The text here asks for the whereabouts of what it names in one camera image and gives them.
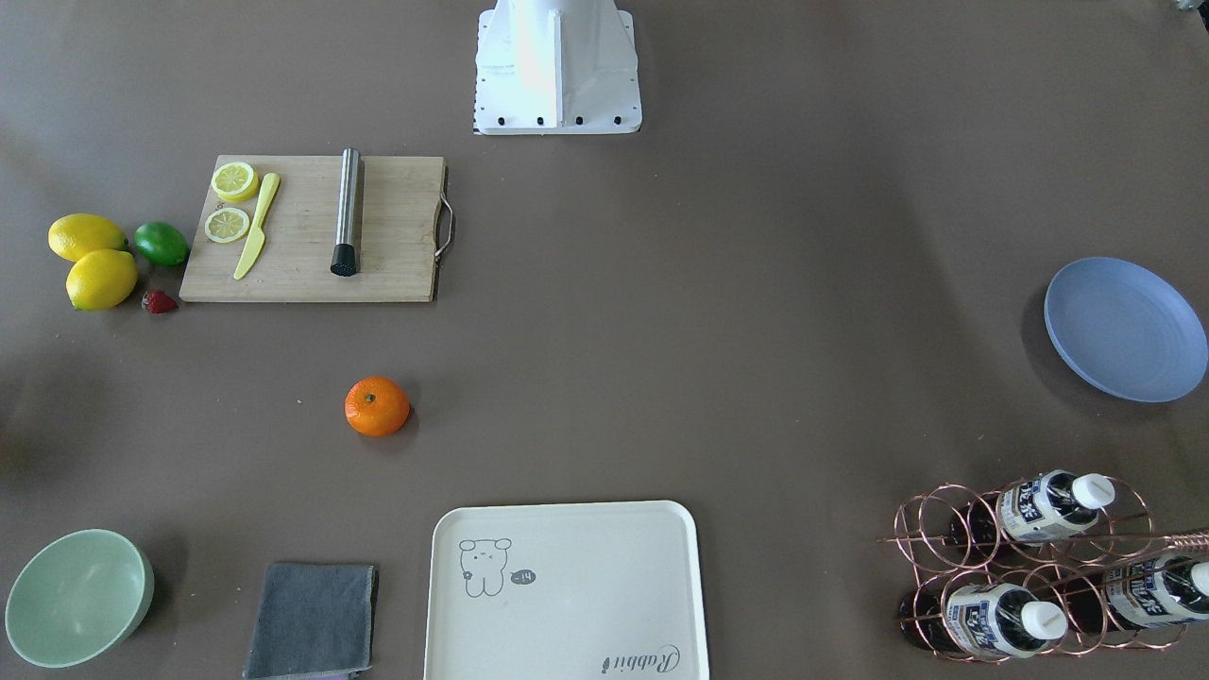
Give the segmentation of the blue plate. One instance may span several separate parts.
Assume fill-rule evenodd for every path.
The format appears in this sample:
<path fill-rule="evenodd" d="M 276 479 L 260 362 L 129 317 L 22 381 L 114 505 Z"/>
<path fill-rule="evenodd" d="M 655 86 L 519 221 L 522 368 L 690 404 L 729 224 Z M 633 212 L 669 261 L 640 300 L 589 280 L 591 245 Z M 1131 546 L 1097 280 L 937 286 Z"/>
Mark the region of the blue plate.
<path fill-rule="evenodd" d="M 1042 318 L 1062 361 L 1116 398 L 1170 403 L 1207 376 L 1201 318 L 1182 293 L 1136 263 L 1068 263 L 1049 280 Z"/>

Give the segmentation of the steel muddler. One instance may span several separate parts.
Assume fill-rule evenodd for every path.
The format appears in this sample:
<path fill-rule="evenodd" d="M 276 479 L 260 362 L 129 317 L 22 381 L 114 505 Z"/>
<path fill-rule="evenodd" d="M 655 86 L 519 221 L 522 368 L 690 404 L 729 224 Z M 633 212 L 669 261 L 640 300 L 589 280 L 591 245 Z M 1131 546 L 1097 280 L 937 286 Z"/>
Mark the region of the steel muddler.
<path fill-rule="evenodd" d="M 361 196 L 361 159 L 355 146 L 346 146 L 341 156 L 339 201 L 335 223 L 335 246 L 330 271 L 340 277 L 359 271 L 359 211 Z"/>

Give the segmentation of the tea bottle one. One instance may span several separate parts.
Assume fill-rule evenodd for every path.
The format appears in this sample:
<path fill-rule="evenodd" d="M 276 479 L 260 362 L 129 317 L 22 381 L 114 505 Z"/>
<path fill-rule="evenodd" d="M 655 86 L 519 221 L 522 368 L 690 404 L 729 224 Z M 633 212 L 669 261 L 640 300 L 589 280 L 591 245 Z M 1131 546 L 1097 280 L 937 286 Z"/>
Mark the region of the tea bottle one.
<path fill-rule="evenodd" d="M 1099 473 L 1069 469 L 1028 478 L 979 496 L 949 521 L 945 541 L 993 554 L 1010 542 L 1026 548 L 1070 538 L 1099 521 L 1101 508 L 1115 502 L 1115 482 Z"/>

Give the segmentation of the red strawberry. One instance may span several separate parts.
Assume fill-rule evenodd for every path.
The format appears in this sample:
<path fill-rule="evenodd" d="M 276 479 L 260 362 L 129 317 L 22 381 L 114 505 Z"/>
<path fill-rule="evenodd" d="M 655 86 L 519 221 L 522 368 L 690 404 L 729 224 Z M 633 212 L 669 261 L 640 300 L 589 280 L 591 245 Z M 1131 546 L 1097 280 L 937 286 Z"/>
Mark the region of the red strawberry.
<path fill-rule="evenodd" d="M 168 315 L 179 309 L 179 302 L 164 290 L 151 289 L 143 293 L 140 306 L 147 315 Z"/>

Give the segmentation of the green bowl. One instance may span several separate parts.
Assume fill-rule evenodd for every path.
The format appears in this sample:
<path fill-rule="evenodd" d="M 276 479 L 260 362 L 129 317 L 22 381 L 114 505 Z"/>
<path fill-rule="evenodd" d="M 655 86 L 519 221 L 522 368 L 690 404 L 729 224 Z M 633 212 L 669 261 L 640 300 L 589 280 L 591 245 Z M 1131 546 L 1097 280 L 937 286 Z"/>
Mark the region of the green bowl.
<path fill-rule="evenodd" d="M 131 538 L 74 531 L 39 551 L 16 577 L 4 611 L 8 645 L 33 665 L 82 664 L 131 636 L 154 589 L 154 569 Z"/>

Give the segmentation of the green lime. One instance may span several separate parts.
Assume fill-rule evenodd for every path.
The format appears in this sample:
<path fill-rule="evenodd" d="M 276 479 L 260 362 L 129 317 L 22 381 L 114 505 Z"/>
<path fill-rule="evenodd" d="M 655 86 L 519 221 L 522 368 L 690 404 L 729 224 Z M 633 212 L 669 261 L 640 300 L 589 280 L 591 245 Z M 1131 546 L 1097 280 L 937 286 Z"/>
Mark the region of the green lime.
<path fill-rule="evenodd" d="M 190 254 L 189 241 L 172 224 L 147 221 L 135 229 L 133 244 L 149 263 L 177 266 L 186 263 Z"/>

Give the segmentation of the yellow lemon far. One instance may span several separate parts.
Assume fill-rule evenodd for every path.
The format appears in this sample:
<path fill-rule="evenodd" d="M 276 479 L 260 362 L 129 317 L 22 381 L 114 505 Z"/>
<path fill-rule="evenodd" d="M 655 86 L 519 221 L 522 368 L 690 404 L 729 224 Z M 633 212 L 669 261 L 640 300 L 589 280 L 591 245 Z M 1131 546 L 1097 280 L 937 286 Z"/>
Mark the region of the yellow lemon far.
<path fill-rule="evenodd" d="M 125 250 L 128 244 L 117 223 L 93 212 L 60 217 L 48 229 L 47 242 L 54 254 L 69 263 L 79 263 L 92 250 Z"/>

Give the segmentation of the grey folded cloth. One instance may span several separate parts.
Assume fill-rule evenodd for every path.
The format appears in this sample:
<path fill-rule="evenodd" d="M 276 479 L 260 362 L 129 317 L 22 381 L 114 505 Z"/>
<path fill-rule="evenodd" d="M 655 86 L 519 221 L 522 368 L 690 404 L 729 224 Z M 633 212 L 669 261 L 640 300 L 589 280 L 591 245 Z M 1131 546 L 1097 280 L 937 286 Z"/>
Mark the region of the grey folded cloth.
<path fill-rule="evenodd" d="M 243 679 L 354 679 L 371 665 L 372 565 L 268 564 Z"/>

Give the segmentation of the lemon slice lower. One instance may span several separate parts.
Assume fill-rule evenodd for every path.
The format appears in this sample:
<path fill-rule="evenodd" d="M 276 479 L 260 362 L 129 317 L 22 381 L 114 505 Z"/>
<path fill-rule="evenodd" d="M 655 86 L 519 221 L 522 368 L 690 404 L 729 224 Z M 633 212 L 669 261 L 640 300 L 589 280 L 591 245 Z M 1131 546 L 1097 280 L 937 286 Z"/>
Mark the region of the lemon slice lower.
<path fill-rule="evenodd" d="M 233 244 L 249 232 L 251 218 L 237 207 L 222 207 L 209 214 L 203 224 L 208 240 L 216 244 Z"/>

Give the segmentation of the orange fruit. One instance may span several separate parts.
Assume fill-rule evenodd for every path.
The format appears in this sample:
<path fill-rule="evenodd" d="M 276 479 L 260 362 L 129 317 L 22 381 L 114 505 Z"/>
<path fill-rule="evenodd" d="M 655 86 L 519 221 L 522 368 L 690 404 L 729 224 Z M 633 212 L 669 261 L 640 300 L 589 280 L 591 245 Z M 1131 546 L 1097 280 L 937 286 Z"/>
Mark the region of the orange fruit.
<path fill-rule="evenodd" d="M 387 376 L 363 378 L 345 396 L 345 419 L 361 436 L 391 436 L 411 413 L 407 394 Z"/>

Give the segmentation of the wooden cutting board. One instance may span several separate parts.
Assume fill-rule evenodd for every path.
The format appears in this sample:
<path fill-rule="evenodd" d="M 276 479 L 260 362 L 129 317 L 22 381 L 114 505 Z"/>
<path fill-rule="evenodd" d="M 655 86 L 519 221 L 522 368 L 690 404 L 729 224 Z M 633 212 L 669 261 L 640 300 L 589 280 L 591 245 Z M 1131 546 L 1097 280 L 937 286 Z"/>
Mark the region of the wooden cutting board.
<path fill-rule="evenodd" d="M 357 223 L 358 272 L 330 271 L 339 208 L 339 156 L 242 155 L 280 175 L 266 244 L 235 280 L 242 242 L 216 244 L 198 227 L 180 296 L 190 302 L 428 302 L 434 296 L 444 159 L 366 156 Z"/>

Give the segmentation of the cream rabbit tray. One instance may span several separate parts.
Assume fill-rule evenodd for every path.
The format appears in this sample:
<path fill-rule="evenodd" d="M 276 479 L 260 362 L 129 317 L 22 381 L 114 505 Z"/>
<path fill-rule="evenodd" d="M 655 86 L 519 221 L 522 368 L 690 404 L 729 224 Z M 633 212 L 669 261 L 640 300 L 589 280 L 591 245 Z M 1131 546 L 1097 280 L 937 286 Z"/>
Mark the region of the cream rabbit tray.
<path fill-rule="evenodd" d="M 463 507 L 432 538 L 428 679 L 707 679 L 678 502 Z"/>

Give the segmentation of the lemon half upper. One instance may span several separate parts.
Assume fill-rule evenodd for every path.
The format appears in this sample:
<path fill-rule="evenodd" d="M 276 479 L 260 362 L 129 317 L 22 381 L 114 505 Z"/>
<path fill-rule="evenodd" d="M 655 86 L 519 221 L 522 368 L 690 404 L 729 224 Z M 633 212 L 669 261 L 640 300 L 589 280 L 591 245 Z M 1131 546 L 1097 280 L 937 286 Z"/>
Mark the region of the lemon half upper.
<path fill-rule="evenodd" d="M 230 161 L 212 173 L 212 191 L 226 203 L 245 202 L 259 194 L 260 174 L 245 161 Z"/>

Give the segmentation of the tea bottle three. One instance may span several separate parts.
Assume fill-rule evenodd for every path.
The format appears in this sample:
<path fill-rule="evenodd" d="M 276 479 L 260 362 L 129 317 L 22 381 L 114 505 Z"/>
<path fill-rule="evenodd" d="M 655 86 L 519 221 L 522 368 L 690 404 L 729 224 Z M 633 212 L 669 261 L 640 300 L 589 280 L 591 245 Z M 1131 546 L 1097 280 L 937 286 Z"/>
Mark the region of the tea bottle three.
<path fill-rule="evenodd" d="M 1132 632 L 1208 620 L 1208 564 L 1179 552 L 1071 578 L 1057 588 L 1080 630 Z"/>

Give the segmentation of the yellow lemon near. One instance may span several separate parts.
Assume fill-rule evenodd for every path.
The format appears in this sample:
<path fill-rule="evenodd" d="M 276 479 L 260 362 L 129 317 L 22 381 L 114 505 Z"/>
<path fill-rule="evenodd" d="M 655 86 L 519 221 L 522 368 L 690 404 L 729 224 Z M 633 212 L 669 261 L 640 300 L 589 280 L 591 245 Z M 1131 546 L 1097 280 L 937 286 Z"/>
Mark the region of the yellow lemon near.
<path fill-rule="evenodd" d="M 99 249 L 74 263 L 65 288 L 74 309 L 99 311 L 125 301 L 137 282 L 138 267 L 129 250 Z"/>

